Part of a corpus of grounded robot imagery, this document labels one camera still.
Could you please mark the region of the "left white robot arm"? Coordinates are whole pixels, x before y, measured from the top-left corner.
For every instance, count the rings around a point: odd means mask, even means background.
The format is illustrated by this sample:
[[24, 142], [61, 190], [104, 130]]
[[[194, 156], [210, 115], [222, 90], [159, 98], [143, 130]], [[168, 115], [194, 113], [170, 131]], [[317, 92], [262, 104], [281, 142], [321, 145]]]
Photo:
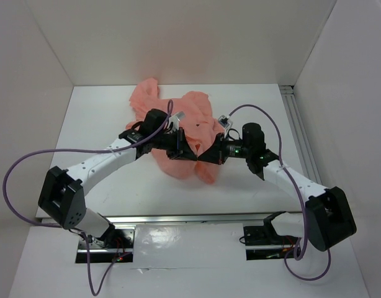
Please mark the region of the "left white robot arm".
[[84, 232], [101, 248], [111, 246], [123, 234], [104, 216], [86, 206], [87, 194], [113, 172], [154, 148], [164, 150], [170, 159], [196, 160], [179, 125], [184, 117], [183, 112], [168, 115], [152, 109], [144, 120], [123, 131], [101, 153], [67, 169], [51, 168], [45, 176], [39, 208], [61, 228]]

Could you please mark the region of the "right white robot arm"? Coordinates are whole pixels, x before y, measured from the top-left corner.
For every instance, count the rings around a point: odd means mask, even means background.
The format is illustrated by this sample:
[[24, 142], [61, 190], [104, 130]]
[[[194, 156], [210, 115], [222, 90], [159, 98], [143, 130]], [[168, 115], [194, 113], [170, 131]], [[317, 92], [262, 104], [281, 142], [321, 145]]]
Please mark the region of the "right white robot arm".
[[243, 125], [240, 140], [218, 134], [213, 145], [198, 157], [200, 161], [216, 165], [224, 164], [228, 158], [244, 159], [250, 172], [301, 204], [299, 214], [278, 211], [263, 220], [265, 241], [277, 243], [284, 236], [307, 237], [317, 250], [326, 251], [356, 233], [344, 191], [315, 183], [281, 163], [278, 155], [267, 149], [260, 125]]

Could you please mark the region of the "pink zip-up jacket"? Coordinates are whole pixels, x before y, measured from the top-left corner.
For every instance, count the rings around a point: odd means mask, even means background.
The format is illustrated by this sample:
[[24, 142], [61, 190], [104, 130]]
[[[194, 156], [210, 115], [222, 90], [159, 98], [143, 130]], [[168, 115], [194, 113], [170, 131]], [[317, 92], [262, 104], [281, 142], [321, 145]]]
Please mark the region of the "pink zip-up jacket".
[[[158, 81], [154, 78], [140, 82], [129, 99], [130, 107], [135, 113], [135, 120], [126, 125], [131, 128], [136, 122], [145, 118], [150, 109], [165, 111], [168, 100], [159, 96]], [[174, 98], [173, 112], [183, 111], [185, 118], [180, 121], [186, 140], [192, 151], [200, 156], [213, 144], [217, 134], [223, 132], [218, 120], [213, 117], [212, 106], [208, 95], [198, 91], [190, 91], [180, 98]], [[219, 174], [218, 165], [202, 161], [170, 160], [163, 150], [152, 150], [151, 154], [160, 170], [176, 179], [187, 179], [197, 176], [206, 184], [213, 184]]]

